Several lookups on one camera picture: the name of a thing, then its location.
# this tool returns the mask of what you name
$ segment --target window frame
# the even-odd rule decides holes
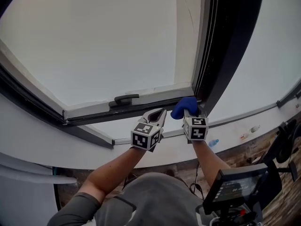
[[[11,1],[0,0],[0,17]],[[116,108],[110,108],[106,102],[65,110],[62,103],[39,90],[37,83],[22,78],[17,68],[13,72],[8,71],[6,68],[14,65],[10,65],[7,56],[10,59],[16,58],[9,52],[4,54],[1,51],[0,92],[38,119],[107,148],[113,148],[115,140],[87,125],[141,116],[146,111],[160,107],[172,110],[184,96],[195,96],[209,115],[244,55],[255,28],[261,1],[201,0],[198,46],[191,87],[141,95],[139,99],[131,99],[128,95],[128,98],[122,100],[125,103]]]

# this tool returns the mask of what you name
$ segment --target forearm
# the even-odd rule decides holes
[[[212,186],[219,169],[229,169],[230,166],[215,155],[205,141],[193,141],[192,144],[205,179]]]
[[[101,203],[104,197],[127,177],[145,152],[142,149],[131,148],[111,162],[97,168],[89,175],[79,192],[86,192],[90,188],[89,194]]]

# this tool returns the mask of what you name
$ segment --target black device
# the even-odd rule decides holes
[[[255,219],[262,220],[257,207],[246,213],[237,208],[244,203],[256,201],[258,188],[268,175],[264,163],[232,169],[219,170],[211,189],[203,202],[205,214],[220,211],[219,221],[213,225],[248,225]]]
[[[296,120],[281,123],[277,137],[263,156],[253,165],[219,170],[216,179],[203,202],[206,214],[219,215],[213,226],[251,226],[262,221],[262,210],[282,190],[279,172],[290,172],[293,181],[298,178],[293,161],[288,168],[277,168],[274,159],[283,163],[293,153],[293,144],[301,136],[301,124]],[[239,210],[245,204],[250,209]]]

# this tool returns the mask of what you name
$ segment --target small bottle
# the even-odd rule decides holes
[[[241,136],[240,136],[240,139],[246,139],[247,137],[249,136],[249,133],[245,133],[245,134],[242,134]]]
[[[254,126],[254,127],[252,127],[252,128],[250,129],[250,131],[251,131],[252,133],[254,133],[254,132],[257,131],[259,128],[260,128],[260,125]]]
[[[218,142],[219,142],[219,139],[212,140],[212,141],[210,141],[210,142],[208,143],[208,146],[213,147],[213,146],[215,146]]]

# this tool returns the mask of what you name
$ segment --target white wall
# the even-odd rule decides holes
[[[262,0],[250,43],[210,121],[272,104],[301,77],[300,9],[301,0]]]
[[[0,164],[10,163],[23,170],[52,174],[51,169],[20,161],[0,153]],[[2,226],[46,226],[57,212],[52,184],[36,184],[0,177],[0,224]]]
[[[209,130],[207,142],[219,139],[213,148],[220,152],[252,140],[276,128],[301,111],[297,100],[263,113]],[[131,145],[115,145],[113,150],[78,139],[43,123],[0,95],[0,152],[39,164],[75,169],[96,169],[125,152]],[[260,124],[260,129],[241,141],[240,135]],[[184,135],[164,138],[154,153],[146,153],[137,167],[151,167],[196,158]]]

